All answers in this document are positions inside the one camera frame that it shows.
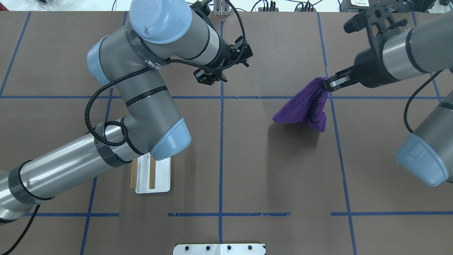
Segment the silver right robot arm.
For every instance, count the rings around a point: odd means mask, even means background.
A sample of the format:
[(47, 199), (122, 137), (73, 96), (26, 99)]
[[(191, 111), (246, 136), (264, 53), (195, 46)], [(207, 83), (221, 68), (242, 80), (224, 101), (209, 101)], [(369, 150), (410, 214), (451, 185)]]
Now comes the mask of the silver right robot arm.
[(369, 48), (358, 53), (353, 66), (338, 71), (321, 89), (336, 92), (355, 84), (369, 89), (427, 76), (411, 95), (333, 96), (338, 100), (407, 100), (403, 122), (409, 132), (395, 152), (395, 160), (431, 187), (452, 183), (452, 93), (446, 97), (419, 96), (443, 72), (452, 71), (452, 11), (422, 24), (395, 21), (385, 6), (357, 13), (344, 24), (346, 33), (365, 29)]

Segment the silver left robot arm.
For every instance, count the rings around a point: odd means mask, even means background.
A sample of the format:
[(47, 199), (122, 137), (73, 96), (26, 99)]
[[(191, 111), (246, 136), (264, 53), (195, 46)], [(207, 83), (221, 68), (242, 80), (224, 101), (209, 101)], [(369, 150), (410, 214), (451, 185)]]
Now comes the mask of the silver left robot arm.
[(84, 108), (86, 132), (59, 148), (1, 173), (1, 224), (13, 223), (56, 196), (134, 159), (163, 160), (191, 143), (162, 71), (194, 69), (201, 84), (226, 82), (224, 72), (253, 55), (242, 12), (231, 1), (239, 37), (227, 42), (202, 1), (133, 0), (128, 20), (88, 52), (100, 82)]

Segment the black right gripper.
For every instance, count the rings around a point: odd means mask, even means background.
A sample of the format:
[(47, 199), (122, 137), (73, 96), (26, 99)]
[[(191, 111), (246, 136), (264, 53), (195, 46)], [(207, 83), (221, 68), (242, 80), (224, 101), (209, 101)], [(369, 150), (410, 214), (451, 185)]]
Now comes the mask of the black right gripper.
[(361, 83), (367, 88), (376, 88), (391, 83), (391, 76), (374, 50), (358, 53), (353, 69), (344, 69), (320, 83), (320, 89), (335, 92), (339, 89)]

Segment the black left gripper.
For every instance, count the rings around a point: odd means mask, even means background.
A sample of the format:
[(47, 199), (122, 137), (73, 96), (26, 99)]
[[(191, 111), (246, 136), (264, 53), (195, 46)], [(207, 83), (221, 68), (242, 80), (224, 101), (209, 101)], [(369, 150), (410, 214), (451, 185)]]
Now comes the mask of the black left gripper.
[(225, 68), (230, 64), (242, 63), (249, 68), (248, 60), (253, 56), (250, 45), (244, 39), (236, 39), (234, 45), (226, 41), (220, 41), (219, 50), (212, 60), (212, 69), (216, 71), (205, 71), (198, 68), (194, 71), (194, 77), (200, 84), (213, 85), (215, 82), (228, 82), (220, 68)]

